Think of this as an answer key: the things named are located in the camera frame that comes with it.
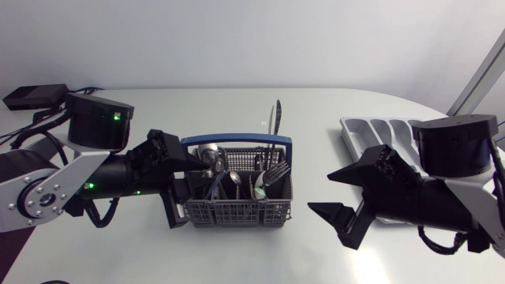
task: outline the spoon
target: spoon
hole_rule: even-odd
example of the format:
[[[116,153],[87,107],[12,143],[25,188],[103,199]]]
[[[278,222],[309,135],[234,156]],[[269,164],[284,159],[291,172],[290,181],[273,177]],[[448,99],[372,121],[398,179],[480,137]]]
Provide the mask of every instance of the spoon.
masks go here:
[[[242,180],[240,179],[240,176],[238,175],[238,173],[236,171],[233,171],[231,170],[230,171],[230,178],[231,178],[231,181],[237,185],[237,197],[236,199],[240,199],[240,185],[242,184]]]
[[[198,145],[200,159],[209,165],[214,165],[219,157],[218,145],[215,143]]]

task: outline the black cylinder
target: black cylinder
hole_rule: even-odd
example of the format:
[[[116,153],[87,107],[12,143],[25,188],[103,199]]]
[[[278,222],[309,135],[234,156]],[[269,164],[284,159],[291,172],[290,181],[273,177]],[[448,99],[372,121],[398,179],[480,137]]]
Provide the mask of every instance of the black cylinder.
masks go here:
[[[69,93],[66,107],[72,113],[68,138],[98,149],[122,150],[128,143],[133,106],[90,95]]]
[[[497,131],[496,116],[470,114],[416,124],[413,137],[426,173],[461,178],[489,169],[487,141]]]

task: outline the cutlery basket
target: cutlery basket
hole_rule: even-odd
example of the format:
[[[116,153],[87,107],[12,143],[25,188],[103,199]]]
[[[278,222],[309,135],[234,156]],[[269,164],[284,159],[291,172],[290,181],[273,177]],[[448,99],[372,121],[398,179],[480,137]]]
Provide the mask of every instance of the cutlery basket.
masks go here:
[[[286,220],[291,219],[290,206],[293,199],[291,172],[267,188],[266,200],[253,200],[251,188],[262,170],[255,169],[255,159],[265,158],[267,148],[258,144],[275,144],[272,166],[286,160],[291,169],[292,143],[289,137],[255,133],[225,133],[202,136],[192,136],[181,140],[182,147],[188,151],[189,146],[208,143],[231,142],[236,145],[256,144],[254,148],[221,148],[219,155],[225,160],[228,172],[238,173],[241,178],[240,199],[236,199],[236,185],[226,174],[221,180],[228,199],[206,200],[204,194],[194,194],[193,198],[184,203],[185,213],[195,227],[281,227]],[[201,176],[202,171],[186,172],[186,175]]]

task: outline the white table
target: white table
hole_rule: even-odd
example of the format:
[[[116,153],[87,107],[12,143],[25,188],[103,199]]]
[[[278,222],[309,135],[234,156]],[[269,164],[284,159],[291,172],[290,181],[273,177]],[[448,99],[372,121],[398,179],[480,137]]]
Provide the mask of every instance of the white table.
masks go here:
[[[341,117],[440,118],[404,99],[350,89],[175,89],[104,91],[95,95],[135,106],[127,148],[149,129],[180,138],[209,133],[266,133],[271,106],[282,102],[279,135],[294,143],[293,218],[280,229],[169,230],[159,196],[123,198],[112,223],[96,229],[84,216],[65,214],[38,226],[5,283],[493,283],[504,259],[462,247],[454,256],[430,251],[414,226],[375,221],[359,250],[341,245],[309,201],[357,207],[360,190],[329,181],[352,163],[340,137]],[[33,111],[2,106],[1,133],[27,125]],[[427,230],[451,245],[453,233]]]

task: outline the black box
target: black box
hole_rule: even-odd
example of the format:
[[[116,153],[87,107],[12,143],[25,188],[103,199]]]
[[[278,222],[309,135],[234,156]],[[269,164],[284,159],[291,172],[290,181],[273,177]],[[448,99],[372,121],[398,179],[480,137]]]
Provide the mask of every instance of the black box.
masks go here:
[[[3,99],[10,110],[34,110],[51,108],[65,99],[69,89],[65,84],[19,87]]]

